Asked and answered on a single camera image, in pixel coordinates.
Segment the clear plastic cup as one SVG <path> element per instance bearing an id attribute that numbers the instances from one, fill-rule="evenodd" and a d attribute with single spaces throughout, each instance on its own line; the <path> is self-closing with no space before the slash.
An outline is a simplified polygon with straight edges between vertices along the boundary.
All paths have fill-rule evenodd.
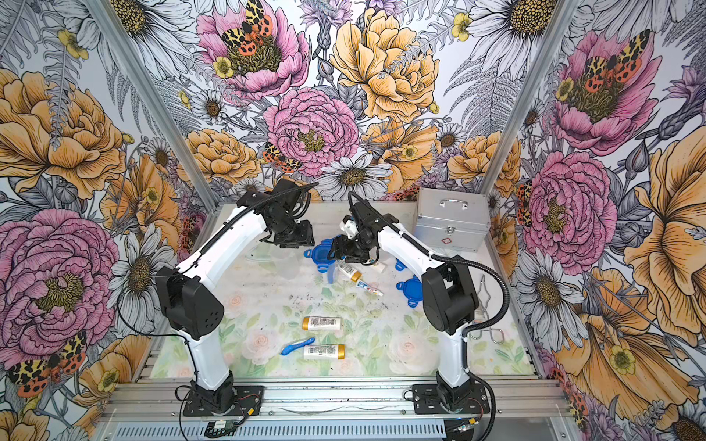
<path id="1" fill-rule="evenodd" d="M 325 272 L 325 275 L 324 275 L 325 281 L 330 285 L 335 284 L 337 273 L 338 273 L 338 262 L 333 262 L 327 267 L 327 271 Z"/>
<path id="2" fill-rule="evenodd" d="M 300 253 L 295 249 L 275 248 L 272 252 L 272 262 L 277 273 L 283 279 L 296 279 L 300 271 Z"/>

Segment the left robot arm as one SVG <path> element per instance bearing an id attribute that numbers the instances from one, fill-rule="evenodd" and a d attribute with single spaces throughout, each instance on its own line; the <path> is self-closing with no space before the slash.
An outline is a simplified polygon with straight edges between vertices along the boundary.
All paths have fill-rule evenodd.
<path id="1" fill-rule="evenodd" d="M 197 412 L 224 415 L 236 404 L 218 332 L 225 307 L 213 291 L 255 240 L 283 249 L 314 245 L 313 226 L 303 216 L 316 186 L 281 180 L 271 191 L 244 194 L 205 244 L 175 268 L 157 273 L 161 312 L 189 351 L 194 378 L 188 403 Z"/>

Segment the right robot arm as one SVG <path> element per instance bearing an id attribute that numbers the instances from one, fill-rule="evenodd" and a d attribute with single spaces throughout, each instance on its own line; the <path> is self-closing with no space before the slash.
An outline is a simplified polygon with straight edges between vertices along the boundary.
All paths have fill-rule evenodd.
<path id="1" fill-rule="evenodd" d="M 468 368 L 467 328 L 474 321 L 478 296 L 469 266 L 461 257 L 441 257 L 406 231 L 397 218 L 377 211 L 351 192 L 343 233 L 333 240 L 329 256 L 349 264 L 370 266 L 388 253 L 411 270 L 422 286 L 428 322 L 441 334 L 437 391 L 441 406 L 459 413 L 474 391 Z"/>

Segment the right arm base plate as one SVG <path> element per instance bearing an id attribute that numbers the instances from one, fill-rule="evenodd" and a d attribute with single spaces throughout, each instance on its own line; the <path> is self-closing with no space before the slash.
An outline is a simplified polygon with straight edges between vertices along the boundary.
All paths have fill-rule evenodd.
<path id="1" fill-rule="evenodd" d="M 485 387 L 474 380 L 451 389 L 445 384 L 419 383 L 414 384 L 411 391 L 411 400 L 417 415 L 486 415 L 491 410 Z"/>

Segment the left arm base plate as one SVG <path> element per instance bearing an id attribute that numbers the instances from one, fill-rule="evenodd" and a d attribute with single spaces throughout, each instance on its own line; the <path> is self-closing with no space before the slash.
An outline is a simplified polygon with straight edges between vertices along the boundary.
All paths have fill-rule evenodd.
<path id="1" fill-rule="evenodd" d="M 210 391 L 191 388 L 181 414 L 185 417 L 258 416 L 265 388 L 256 385 L 228 386 Z"/>

